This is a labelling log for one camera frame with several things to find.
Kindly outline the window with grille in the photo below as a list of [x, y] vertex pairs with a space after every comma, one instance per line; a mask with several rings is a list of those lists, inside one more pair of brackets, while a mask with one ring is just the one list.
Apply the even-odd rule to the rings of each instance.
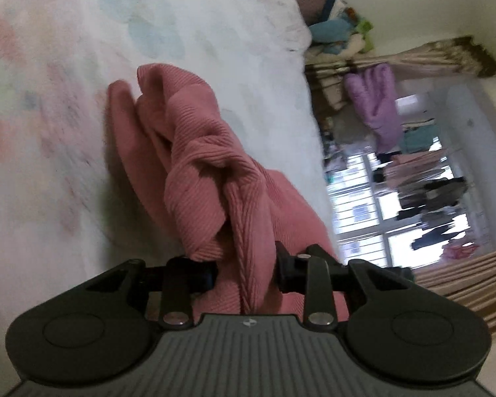
[[437, 262], [445, 240], [414, 250], [411, 244], [433, 230], [418, 215], [399, 220], [399, 196], [373, 181], [384, 165], [373, 153], [348, 158], [347, 168], [329, 176], [333, 227], [343, 261], [365, 259], [380, 266], [421, 267]]

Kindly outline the purple quilted jacket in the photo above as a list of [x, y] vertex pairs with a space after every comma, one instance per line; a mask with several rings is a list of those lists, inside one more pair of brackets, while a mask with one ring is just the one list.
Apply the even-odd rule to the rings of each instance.
[[357, 115], [373, 132], [375, 152], [387, 153], [403, 135], [397, 110], [393, 70], [388, 64], [368, 67], [344, 77], [344, 88]]

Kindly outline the teal plush toy pile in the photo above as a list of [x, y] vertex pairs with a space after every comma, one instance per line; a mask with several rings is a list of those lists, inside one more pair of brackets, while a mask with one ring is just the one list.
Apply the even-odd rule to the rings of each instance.
[[326, 0], [318, 22], [309, 26], [312, 43], [321, 46], [327, 54], [343, 55], [352, 47], [361, 45], [358, 53], [374, 49], [370, 32], [371, 21], [360, 15], [345, 0]]

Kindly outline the pink turtleneck sweater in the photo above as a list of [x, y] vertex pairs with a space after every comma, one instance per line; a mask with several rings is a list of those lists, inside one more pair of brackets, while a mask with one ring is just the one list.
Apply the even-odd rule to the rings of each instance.
[[163, 64], [108, 88], [115, 145], [131, 186], [160, 228], [197, 262], [216, 262], [215, 287], [192, 304], [196, 315], [300, 315], [304, 299], [273, 282], [276, 246], [291, 254], [333, 246], [318, 214], [279, 171], [253, 159], [220, 116], [210, 86]]

